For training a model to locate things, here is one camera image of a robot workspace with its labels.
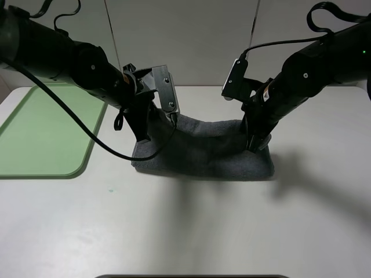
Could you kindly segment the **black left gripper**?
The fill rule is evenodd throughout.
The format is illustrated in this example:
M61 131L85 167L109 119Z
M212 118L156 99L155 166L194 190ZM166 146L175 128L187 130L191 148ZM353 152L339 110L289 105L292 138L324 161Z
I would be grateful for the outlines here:
M144 81L151 73L151 68L137 69L129 63L123 67L122 77L117 80L117 89L121 92L117 130L121 130L123 124L127 122L136 142L151 141L148 135L148 118L155 90Z

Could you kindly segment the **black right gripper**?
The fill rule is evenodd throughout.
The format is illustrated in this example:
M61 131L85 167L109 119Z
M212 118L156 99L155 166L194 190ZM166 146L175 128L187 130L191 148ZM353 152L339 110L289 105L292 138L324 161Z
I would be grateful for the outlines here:
M246 150L263 150L271 141L270 132L287 114L308 100L297 95L283 77L270 79L243 106L247 127Z

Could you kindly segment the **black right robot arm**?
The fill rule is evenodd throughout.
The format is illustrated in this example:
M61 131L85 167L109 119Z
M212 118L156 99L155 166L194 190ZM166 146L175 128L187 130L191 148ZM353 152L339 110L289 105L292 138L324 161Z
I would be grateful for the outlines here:
M324 87L370 80L370 21L314 42L286 59L265 82L248 79L256 92L243 102L246 149L263 147L278 122Z

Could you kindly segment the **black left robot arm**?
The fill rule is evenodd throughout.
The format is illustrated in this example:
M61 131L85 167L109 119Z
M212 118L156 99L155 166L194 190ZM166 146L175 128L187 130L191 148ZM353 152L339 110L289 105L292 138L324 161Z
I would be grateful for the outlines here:
M104 50L26 17L17 7L1 7L1 58L36 77L65 82L87 91L120 111L114 129L127 121L138 142L148 140L148 114L153 96L137 95L137 80L122 73Z

